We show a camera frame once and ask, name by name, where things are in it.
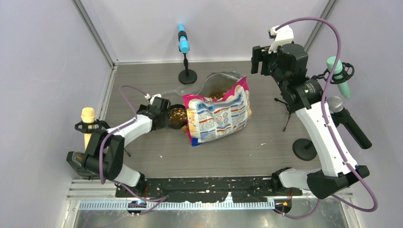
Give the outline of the clear plastic scoop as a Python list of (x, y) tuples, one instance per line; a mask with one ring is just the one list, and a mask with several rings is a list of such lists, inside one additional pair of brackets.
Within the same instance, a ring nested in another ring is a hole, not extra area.
[(178, 96), (184, 96), (186, 94), (195, 94), (199, 91), (200, 87), (195, 84), (188, 84), (188, 85), (180, 85), (175, 89), (163, 91), (161, 95), (167, 94), (177, 94)]

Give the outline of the colourful pet food bag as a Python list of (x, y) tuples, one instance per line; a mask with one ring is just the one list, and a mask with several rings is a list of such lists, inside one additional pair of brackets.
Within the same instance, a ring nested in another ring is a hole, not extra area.
[(199, 91), (182, 98), (192, 146), (242, 130), (252, 114), (247, 77), (237, 72), (212, 73)]

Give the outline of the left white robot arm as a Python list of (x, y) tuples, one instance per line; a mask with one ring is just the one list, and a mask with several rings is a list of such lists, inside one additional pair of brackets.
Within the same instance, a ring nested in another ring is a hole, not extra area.
[(156, 97), (149, 105), (140, 105), (136, 116), (114, 128), (82, 130), (91, 133), (78, 164), (101, 180), (119, 182), (135, 197), (145, 193), (145, 175), (124, 164), (125, 147), (143, 134), (168, 126), (171, 102)]

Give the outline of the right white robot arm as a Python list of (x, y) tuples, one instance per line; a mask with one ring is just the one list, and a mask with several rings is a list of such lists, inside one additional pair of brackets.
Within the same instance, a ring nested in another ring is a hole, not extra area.
[(337, 97), (326, 98), (317, 77), (307, 77), (308, 54), (295, 43), (282, 46), (255, 46), (251, 72), (271, 76), (278, 84), (282, 103), (297, 115), (309, 138), (293, 143), (294, 154), (309, 161), (318, 157), (318, 170), (286, 167), (271, 176), (271, 188), (278, 195), (290, 188), (312, 192), (325, 199), (369, 176), (367, 166), (357, 164), (344, 145), (337, 127), (342, 124), (363, 149), (371, 142)]

